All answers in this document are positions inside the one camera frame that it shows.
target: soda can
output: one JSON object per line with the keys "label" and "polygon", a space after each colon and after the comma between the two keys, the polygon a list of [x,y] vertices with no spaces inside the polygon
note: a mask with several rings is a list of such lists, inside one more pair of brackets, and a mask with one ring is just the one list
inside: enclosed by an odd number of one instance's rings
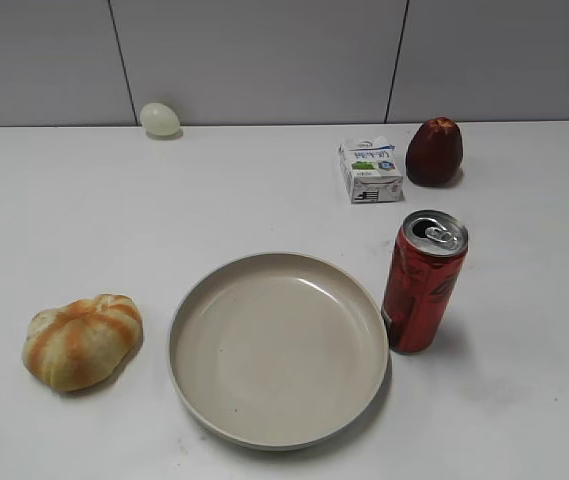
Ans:
{"label": "soda can", "polygon": [[382,303],[391,349],[427,348],[439,327],[468,251],[468,231],[436,210],[410,214],[395,240]]}

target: bread roll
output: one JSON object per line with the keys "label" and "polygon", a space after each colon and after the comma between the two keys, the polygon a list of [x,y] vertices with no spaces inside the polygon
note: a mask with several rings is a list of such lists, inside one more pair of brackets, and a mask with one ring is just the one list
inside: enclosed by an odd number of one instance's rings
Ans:
{"label": "bread roll", "polygon": [[142,335],[142,318],[123,295],[98,295],[35,315],[22,359],[52,389],[68,392],[108,377]]}

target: tabletop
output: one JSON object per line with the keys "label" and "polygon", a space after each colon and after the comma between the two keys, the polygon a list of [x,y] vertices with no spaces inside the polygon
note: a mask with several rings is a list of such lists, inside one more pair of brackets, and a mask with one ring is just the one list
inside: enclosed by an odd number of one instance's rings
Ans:
{"label": "tabletop", "polygon": [[[417,125],[0,128],[0,479],[441,480],[569,477],[569,122],[461,124],[464,175],[351,205],[336,150]],[[381,301],[414,210],[462,220],[469,253],[434,344],[392,354],[376,404],[302,451],[254,452],[195,423],[166,337],[211,270],[266,251],[352,274]],[[64,396],[24,368],[32,316],[134,299],[144,341],[113,381]]]}

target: white wall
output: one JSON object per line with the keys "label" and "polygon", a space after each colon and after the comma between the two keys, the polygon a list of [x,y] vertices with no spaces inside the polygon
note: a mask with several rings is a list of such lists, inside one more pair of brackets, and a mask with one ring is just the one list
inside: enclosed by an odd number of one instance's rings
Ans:
{"label": "white wall", "polygon": [[569,0],[410,0],[388,120],[569,119]]}
{"label": "white wall", "polygon": [[106,1],[0,0],[0,125],[133,123]]}
{"label": "white wall", "polygon": [[0,125],[569,119],[569,0],[0,0]]}
{"label": "white wall", "polygon": [[187,124],[382,123],[405,0],[113,0],[133,100]]}

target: plate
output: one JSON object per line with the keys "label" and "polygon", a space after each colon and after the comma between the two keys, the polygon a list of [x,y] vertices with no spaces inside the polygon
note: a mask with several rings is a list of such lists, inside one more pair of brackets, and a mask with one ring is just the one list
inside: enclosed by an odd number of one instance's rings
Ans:
{"label": "plate", "polygon": [[365,410],[389,350],[379,309],[352,277],[312,257],[268,253],[225,265],[191,290],[168,358],[202,424],[240,445],[290,450]]}

